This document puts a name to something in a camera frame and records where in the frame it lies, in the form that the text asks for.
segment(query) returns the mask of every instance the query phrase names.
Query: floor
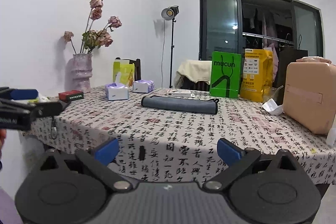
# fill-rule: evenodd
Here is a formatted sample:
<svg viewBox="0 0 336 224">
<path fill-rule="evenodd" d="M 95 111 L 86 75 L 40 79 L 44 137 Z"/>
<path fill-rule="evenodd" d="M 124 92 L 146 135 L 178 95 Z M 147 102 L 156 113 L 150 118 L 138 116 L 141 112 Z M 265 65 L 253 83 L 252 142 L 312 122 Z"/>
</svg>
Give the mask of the floor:
<svg viewBox="0 0 336 224">
<path fill-rule="evenodd" d="M 336 185 L 330 185 L 312 224 L 336 223 Z"/>
</svg>

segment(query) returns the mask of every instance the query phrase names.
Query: yellow-green bag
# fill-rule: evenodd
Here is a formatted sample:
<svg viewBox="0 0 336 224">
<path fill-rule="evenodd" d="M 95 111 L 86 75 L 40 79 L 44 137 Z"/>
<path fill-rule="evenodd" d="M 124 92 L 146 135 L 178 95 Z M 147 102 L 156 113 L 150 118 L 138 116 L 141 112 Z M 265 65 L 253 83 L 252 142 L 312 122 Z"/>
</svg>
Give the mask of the yellow-green bag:
<svg viewBox="0 0 336 224">
<path fill-rule="evenodd" d="M 240 97 L 263 102 L 263 89 L 272 87 L 273 54 L 268 50 L 245 49 Z"/>
<path fill-rule="evenodd" d="M 113 63 L 113 82 L 122 83 L 128 87 L 133 86 L 134 72 L 134 64 L 125 64 L 125 60 L 116 60 Z"/>
</svg>

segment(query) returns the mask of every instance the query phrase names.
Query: red box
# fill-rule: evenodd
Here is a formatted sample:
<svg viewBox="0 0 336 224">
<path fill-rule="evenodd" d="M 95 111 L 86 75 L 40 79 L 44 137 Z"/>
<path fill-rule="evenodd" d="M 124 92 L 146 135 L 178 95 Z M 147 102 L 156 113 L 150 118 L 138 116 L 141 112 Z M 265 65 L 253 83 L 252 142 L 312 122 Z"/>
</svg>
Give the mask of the red box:
<svg viewBox="0 0 336 224">
<path fill-rule="evenodd" d="M 58 98 L 64 102 L 84 99 L 84 93 L 80 90 L 65 91 L 58 94 Z"/>
</svg>

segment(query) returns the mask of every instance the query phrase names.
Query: window frame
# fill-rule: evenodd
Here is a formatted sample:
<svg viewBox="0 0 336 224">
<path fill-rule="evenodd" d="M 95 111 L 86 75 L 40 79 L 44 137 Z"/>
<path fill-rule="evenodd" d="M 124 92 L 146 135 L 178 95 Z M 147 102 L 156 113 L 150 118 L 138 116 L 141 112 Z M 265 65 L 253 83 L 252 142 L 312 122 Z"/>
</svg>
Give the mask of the window frame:
<svg viewBox="0 0 336 224">
<path fill-rule="evenodd" d="M 297 49 L 298 41 L 297 41 L 297 32 L 296 32 L 296 17 L 295 17 L 295 10 L 294 6 L 299 6 L 303 9 L 312 11 L 315 16 L 315 33 L 316 33 L 316 41 L 317 46 L 317 54 L 321 57 L 324 57 L 324 36 L 323 36 L 323 26 L 321 20 L 321 11 L 320 9 L 302 3 L 298 0 L 284 0 L 286 2 L 291 3 L 292 5 L 292 20 L 293 20 L 293 42 L 294 48 Z M 207 0 L 200 0 L 199 5 L 199 60 L 206 60 L 206 46 L 207 46 Z M 242 16 L 242 2 L 241 0 L 237 0 L 237 10 L 238 10 L 238 52 L 243 53 L 243 46 L 244 46 L 244 38 L 243 38 L 243 16 Z"/>
</svg>

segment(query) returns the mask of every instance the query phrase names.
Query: light stand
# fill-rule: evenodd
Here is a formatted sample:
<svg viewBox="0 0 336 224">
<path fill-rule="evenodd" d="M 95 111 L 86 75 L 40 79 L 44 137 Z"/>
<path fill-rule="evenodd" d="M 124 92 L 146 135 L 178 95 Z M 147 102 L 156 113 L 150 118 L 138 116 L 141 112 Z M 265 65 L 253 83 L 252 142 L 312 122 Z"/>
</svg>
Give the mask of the light stand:
<svg viewBox="0 0 336 224">
<path fill-rule="evenodd" d="M 169 88 L 173 87 L 172 81 L 172 73 L 173 73 L 173 49 L 174 49 L 174 23 L 176 22 L 175 16 L 179 13 L 178 6 L 170 6 L 165 8 L 161 12 L 161 16 L 164 20 L 171 20 L 172 27 L 171 27 L 171 48 L 170 48 L 170 75 L 169 75 Z"/>
<path fill-rule="evenodd" d="M 171 77 L 172 77 L 172 72 L 173 72 L 173 49 L 174 49 L 174 23 L 176 22 L 175 17 L 172 20 L 172 25 L 171 25 L 171 48 L 170 48 L 170 78 L 169 78 L 169 88 L 171 89 L 173 86 L 171 84 Z"/>
</svg>

